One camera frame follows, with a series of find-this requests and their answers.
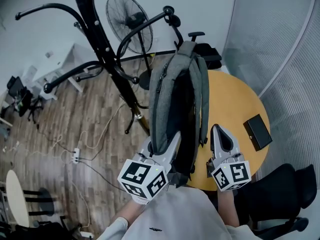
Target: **wooden floor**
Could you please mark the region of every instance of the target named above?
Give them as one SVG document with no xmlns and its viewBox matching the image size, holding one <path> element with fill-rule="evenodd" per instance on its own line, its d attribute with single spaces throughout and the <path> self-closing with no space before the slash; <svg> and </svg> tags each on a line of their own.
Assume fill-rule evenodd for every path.
<svg viewBox="0 0 320 240">
<path fill-rule="evenodd" d="M 164 58 L 165 56 L 157 56 L 152 66 L 155 67 Z M 139 62 L 140 59 L 124 62 L 123 68 L 128 74 L 134 75 Z M 145 68 L 142 60 L 139 74 Z M 118 186 L 118 173 L 125 160 L 134 155 L 147 135 L 137 122 L 134 122 L 130 133 L 125 134 L 131 118 L 131 112 L 125 104 L 114 116 L 105 137 L 97 144 L 105 125 L 122 100 L 106 71 L 98 77 L 82 81 L 80 85 L 84 87 L 83 93 L 79 93 L 68 81 L 59 86 L 56 93 L 58 101 L 47 101 L 38 117 L 39 130 L 55 141 L 61 135 L 59 143 L 69 150 L 79 147 L 81 158 L 91 159 L 103 145 L 102 152 L 95 160 L 84 162 Z M 147 91 L 138 88 L 136 96 L 142 105 L 148 105 Z M 148 119 L 148 110 L 143 113 Z M 128 200 L 129 195 L 107 184 L 85 164 L 70 163 L 72 154 L 63 152 L 64 149 L 58 145 L 52 148 L 54 142 L 47 141 L 45 136 L 38 133 L 36 126 L 27 120 L 27 116 L 26 113 L 20 118 L 11 110 L 6 113 L 5 118 L 13 123 L 13 127 L 7 142 L 0 136 L 0 181 L 5 182 L 7 172 L 13 169 L 25 190 L 47 188 L 57 198 L 55 207 L 58 215 L 69 216 L 73 223 L 86 226 L 88 212 L 76 190 L 77 187 L 89 208 L 90 226 L 83 231 L 90 231 L 98 237 L 109 225 L 115 212 Z M 33 205 L 31 209 L 37 210 L 37 205 Z M 48 219 L 58 220 L 59 216 L 40 218 L 42 221 Z"/>
</svg>

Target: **round white table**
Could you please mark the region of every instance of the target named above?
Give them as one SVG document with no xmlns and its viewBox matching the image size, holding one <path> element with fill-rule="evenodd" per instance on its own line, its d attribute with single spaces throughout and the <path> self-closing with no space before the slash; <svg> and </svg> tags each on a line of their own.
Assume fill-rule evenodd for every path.
<svg viewBox="0 0 320 240">
<path fill-rule="evenodd" d="M 8 204 L 18 225 L 29 228 L 29 216 L 52 216 L 54 214 L 53 199 L 46 189 L 41 188 L 39 191 L 23 190 L 13 170 L 8 171 L 5 185 Z M 25 195 L 36 195 L 38 197 L 25 197 Z M 28 211 L 27 202 L 39 203 L 42 211 Z"/>
</svg>

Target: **white wall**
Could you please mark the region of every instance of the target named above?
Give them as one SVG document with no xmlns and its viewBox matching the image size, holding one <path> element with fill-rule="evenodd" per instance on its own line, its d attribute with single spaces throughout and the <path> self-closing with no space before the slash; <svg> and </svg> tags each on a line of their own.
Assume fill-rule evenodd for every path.
<svg viewBox="0 0 320 240">
<path fill-rule="evenodd" d="M 163 6 L 170 5 L 181 19 L 181 31 L 185 40 L 188 33 L 205 32 L 199 42 L 207 42 L 222 53 L 231 21 L 234 0 L 136 0 L 149 18 L 162 12 Z M 106 17 L 107 0 L 95 0 L 97 12 L 107 37 L 116 51 L 119 41 L 109 27 Z M 0 0 L 0 15 L 6 31 L 0 27 L 0 91 L 12 75 L 18 75 L 26 65 L 43 58 L 64 41 L 73 41 L 89 47 L 86 38 L 75 28 L 75 19 L 58 9 L 46 9 L 15 20 L 17 12 L 45 3 L 62 3 L 78 12 L 75 0 Z M 153 36 L 158 37 L 150 52 L 173 50 L 174 31 L 164 20 L 152 25 Z M 128 51 L 124 57 L 135 55 Z"/>
</svg>

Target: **electric fan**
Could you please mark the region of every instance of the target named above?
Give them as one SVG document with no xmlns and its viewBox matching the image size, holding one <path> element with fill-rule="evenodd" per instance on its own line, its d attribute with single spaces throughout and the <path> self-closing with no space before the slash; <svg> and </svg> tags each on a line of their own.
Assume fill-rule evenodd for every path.
<svg viewBox="0 0 320 240">
<path fill-rule="evenodd" d="M 106 16 L 115 36 L 121 42 L 132 30 L 148 21 L 148 16 L 135 0 L 108 0 L 106 2 Z M 151 26 L 139 31 L 127 43 L 127 48 L 144 57 L 146 71 L 140 75 L 139 85 L 149 90 L 151 69 L 148 63 L 147 52 L 153 42 Z"/>
</svg>

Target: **white sleeve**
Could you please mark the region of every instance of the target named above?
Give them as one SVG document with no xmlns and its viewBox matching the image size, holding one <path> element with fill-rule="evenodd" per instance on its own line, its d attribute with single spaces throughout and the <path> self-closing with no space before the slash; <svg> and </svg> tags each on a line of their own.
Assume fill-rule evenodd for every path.
<svg viewBox="0 0 320 240">
<path fill-rule="evenodd" d="M 121 240 L 128 230 L 128 221 L 123 218 L 117 218 L 97 240 Z"/>
<path fill-rule="evenodd" d="M 242 225 L 238 227 L 228 226 L 226 225 L 226 229 L 231 235 L 232 240 L 261 240 L 261 238 L 257 237 L 248 225 Z"/>
</svg>

